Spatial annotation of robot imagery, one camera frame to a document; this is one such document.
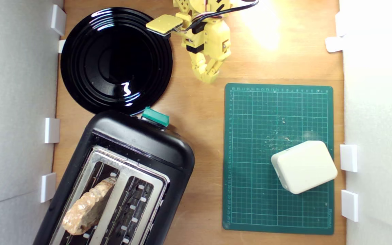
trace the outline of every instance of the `wooden table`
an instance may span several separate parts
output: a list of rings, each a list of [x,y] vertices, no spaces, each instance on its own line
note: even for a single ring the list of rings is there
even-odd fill
[[[83,17],[112,6],[135,8],[152,17],[176,12],[171,0],[65,0],[66,34]],[[213,85],[193,77],[190,58],[179,45],[179,37],[172,34],[173,75],[153,108],[170,116],[171,124],[191,145],[196,165],[165,244],[346,244],[346,221],[340,209],[345,176],[340,170],[335,181],[332,236],[226,231],[221,225],[224,87],[228,82],[332,86],[339,168],[338,145],[344,141],[342,55],[325,50],[325,38],[335,35],[338,10],[337,0],[260,0],[253,9],[231,14],[226,22],[231,29],[232,55]],[[92,117],[69,96],[61,76],[56,117],[61,119],[61,138],[55,147],[53,171],[60,181]]]

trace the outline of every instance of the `white panel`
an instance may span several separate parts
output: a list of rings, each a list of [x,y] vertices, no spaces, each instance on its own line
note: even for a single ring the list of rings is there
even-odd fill
[[[0,201],[39,189],[40,176],[52,169],[53,145],[43,144],[44,118],[55,117],[56,102],[52,6],[0,0]]]
[[[347,245],[392,245],[392,226],[364,216],[357,223],[347,220]]]
[[[60,141],[60,120],[45,118],[45,143],[58,143]]]
[[[51,28],[60,36],[64,36],[66,29],[66,13],[56,4],[52,8]]]
[[[1,201],[0,244],[32,244],[48,207],[39,202],[38,190]]]
[[[341,215],[358,222],[358,194],[341,190]]]
[[[358,146],[340,145],[341,169],[349,172],[358,172]]]
[[[50,173],[42,176],[42,188],[40,190],[40,202],[44,203],[54,197],[57,174]]]
[[[340,7],[358,22],[343,37],[345,141],[361,149],[361,171],[346,173],[347,189],[361,197],[347,240],[392,244],[392,1],[341,0]]]

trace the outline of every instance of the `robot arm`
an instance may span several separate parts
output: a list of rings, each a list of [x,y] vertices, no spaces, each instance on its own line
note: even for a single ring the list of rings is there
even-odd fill
[[[255,0],[249,5],[232,8],[230,0],[173,0],[180,12],[175,16],[162,15],[146,27],[162,36],[168,36],[172,31],[181,35],[181,46],[190,54],[194,75],[203,82],[212,83],[231,54],[230,29],[223,17],[257,3]]]

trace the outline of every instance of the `white bracket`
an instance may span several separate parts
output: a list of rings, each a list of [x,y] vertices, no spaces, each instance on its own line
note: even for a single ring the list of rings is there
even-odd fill
[[[63,51],[64,43],[66,43],[66,39],[59,41],[59,54],[61,54]]]
[[[52,7],[51,28],[60,36],[64,36],[66,29],[66,13],[56,4]]]
[[[344,49],[343,36],[349,29],[349,22],[345,14],[341,11],[335,15],[336,37],[327,37],[325,40],[326,50],[329,53],[342,51]]]
[[[42,191],[40,193],[41,203],[44,203],[54,197],[56,180],[56,173],[50,173],[42,176]]]
[[[358,194],[341,190],[341,215],[358,222]]]
[[[358,146],[340,145],[341,169],[358,172]]]
[[[45,144],[58,143],[60,141],[60,120],[45,118]]]

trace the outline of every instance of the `cutting mat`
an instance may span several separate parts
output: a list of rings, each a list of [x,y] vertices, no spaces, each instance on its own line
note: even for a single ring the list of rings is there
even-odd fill
[[[310,140],[325,142],[333,158],[331,87],[226,85],[224,229],[333,234],[333,181],[291,194],[270,161]]]

